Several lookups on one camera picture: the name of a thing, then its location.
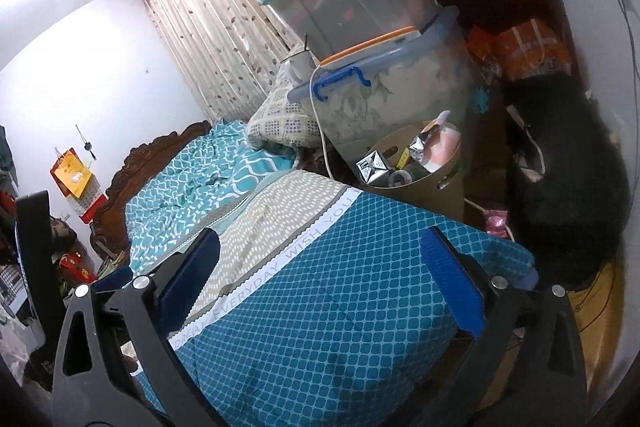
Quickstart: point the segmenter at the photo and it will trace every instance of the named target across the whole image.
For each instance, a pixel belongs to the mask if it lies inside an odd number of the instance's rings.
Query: orange bag
[[[502,67],[494,54],[494,41],[493,35],[478,26],[471,28],[466,39],[466,48],[489,86],[502,77]]]
[[[571,56],[564,42],[539,19],[531,19],[495,38],[494,54],[511,81],[536,74],[571,74]]]

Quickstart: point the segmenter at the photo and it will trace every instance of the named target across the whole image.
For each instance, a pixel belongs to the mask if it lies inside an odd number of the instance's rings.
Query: bed
[[[180,145],[206,132],[201,126],[143,147],[148,161],[138,169],[128,158],[94,239],[100,232],[110,248],[131,252],[127,203],[162,180]],[[106,220],[110,214],[117,219]],[[375,426],[409,397],[458,329],[418,252],[418,234],[430,226],[489,275],[516,283],[532,270],[532,256],[515,243],[282,168],[204,212],[136,271],[184,251],[204,227],[218,232],[220,261],[169,341],[230,425]],[[130,346],[126,352],[134,355]],[[145,375],[136,378],[160,409]]]
[[[207,214],[293,166],[293,150],[253,150],[244,129],[204,121],[132,149],[92,222],[94,250],[124,253],[136,274],[148,271]]]

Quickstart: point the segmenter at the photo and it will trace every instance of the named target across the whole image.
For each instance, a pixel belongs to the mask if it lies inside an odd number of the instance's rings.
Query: patterned curtain
[[[144,0],[212,122],[247,121],[298,37],[257,0]]]

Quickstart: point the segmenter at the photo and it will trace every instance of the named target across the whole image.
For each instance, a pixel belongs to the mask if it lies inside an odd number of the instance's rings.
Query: foil package
[[[389,175],[394,171],[386,158],[378,151],[372,151],[356,163],[360,177],[367,185],[386,187]]]

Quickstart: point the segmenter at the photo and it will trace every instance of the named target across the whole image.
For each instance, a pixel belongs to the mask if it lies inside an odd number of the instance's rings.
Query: beige bin
[[[414,137],[424,129],[425,123],[415,123],[402,127],[376,143],[371,150],[384,153],[392,147],[398,147],[398,152],[391,156],[390,163],[394,165],[402,151]],[[452,124],[447,127],[458,130]],[[402,187],[379,188],[367,187],[366,190],[386,196],[397,201],[425,208],[436,214],[450,217],[456,221],[462,221],[464,213],[464,190],[462,185],[462,170],[460,167],[460,144],[452,158],[433,174],[422,178],[417,182],[403,185]]]

